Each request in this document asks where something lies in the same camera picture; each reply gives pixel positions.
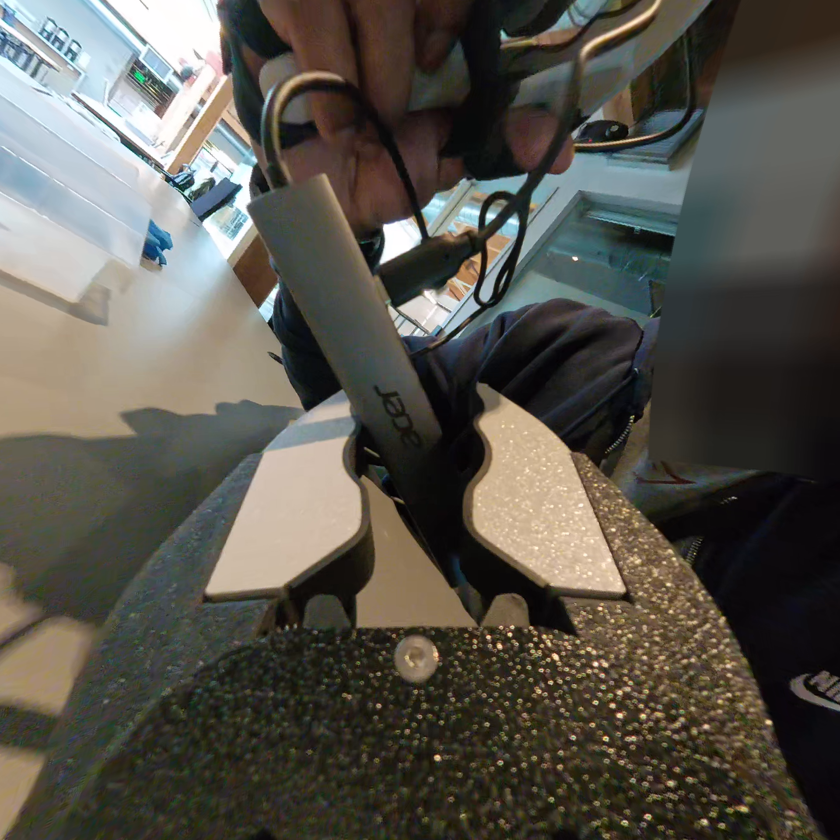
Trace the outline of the person's torso in zip jacket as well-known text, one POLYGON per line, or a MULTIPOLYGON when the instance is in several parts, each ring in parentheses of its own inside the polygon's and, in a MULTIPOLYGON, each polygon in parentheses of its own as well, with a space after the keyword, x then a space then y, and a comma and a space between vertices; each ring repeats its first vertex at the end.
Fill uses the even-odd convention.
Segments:
POLYGON ((838 479, 642 458, 616 483, 726 617, 806 803, 838 838, 838 479))

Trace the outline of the person's right hand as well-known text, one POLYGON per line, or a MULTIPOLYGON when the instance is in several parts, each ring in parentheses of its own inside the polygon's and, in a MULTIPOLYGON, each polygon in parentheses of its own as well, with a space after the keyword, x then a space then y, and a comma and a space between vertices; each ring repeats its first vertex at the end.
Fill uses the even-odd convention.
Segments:
MULTIPOLYGON (((300 70, 352 82, 389 126, 417 199, 455 186, 461 160, 440 155, 450 134, 445 111, 408 112, 416 70, 431 72, 468 23, 468 1, 264 1, 259 7, 300 70)), ((284 150, 291 180, 324 174, 357 235, 412 214, 392 158, 349 98, 308 95, 315 138, 284 150)))

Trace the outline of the blue cloth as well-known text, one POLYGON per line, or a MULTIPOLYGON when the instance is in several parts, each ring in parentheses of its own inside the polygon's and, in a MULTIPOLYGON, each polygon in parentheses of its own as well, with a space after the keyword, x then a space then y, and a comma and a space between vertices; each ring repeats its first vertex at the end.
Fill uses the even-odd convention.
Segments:
POLYGON ((142 258, 159 267, 167 265, 167 252, 173 249, 172 236, 150 219, 143 243, 142 258))

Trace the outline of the clear plastic organizer box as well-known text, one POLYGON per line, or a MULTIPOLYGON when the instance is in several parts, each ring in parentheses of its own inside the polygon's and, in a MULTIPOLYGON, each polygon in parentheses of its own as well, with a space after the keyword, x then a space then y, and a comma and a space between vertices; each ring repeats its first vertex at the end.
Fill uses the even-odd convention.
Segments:
POLYGON ((105 325, 150 222, 139 165, 120 143, 3 63, 2 288, 105 325))

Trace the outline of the grey usb hub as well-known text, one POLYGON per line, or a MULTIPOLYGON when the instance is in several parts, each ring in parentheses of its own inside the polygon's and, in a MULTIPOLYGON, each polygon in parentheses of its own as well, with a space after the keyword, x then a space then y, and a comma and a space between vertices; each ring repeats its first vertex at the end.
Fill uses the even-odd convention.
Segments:
POLYGON ((460 526, 440 446, 434 409, 387 311, 385 288, 372 275, 326 175, 295 185, 281 156, 280 121, 287 105, 311 91, 347 95, 375 126, 411 208, 424 224, 414 184, 388 126, 348 81, 333 73, 303 72, 276 84, 261 120, 270 191, 249 205, 281 282, 372 437, 416 534, 447 583, 459 584, 460 526))

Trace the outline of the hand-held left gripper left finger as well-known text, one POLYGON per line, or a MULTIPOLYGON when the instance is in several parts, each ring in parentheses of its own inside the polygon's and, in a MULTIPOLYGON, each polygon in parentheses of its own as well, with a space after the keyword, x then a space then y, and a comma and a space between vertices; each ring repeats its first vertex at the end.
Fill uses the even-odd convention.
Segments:
POLYGON ((268 444, 205 585, 207 602, 273 600, 306 627, 356 627, 356 597, 374 569, 359 432, 339 393, 268 444))

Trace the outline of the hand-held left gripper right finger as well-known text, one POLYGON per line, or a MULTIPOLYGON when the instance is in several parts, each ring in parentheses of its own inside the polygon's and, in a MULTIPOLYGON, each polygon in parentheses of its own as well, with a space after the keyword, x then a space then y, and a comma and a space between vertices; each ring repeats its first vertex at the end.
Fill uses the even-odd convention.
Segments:
POLYGON ((540 420, 479 384, 482 462, 463 519, 476 552, 464 576, 488 604, 482 622, 571 627, 565 599, 622 602, 627 586, 571 451, 540 420))

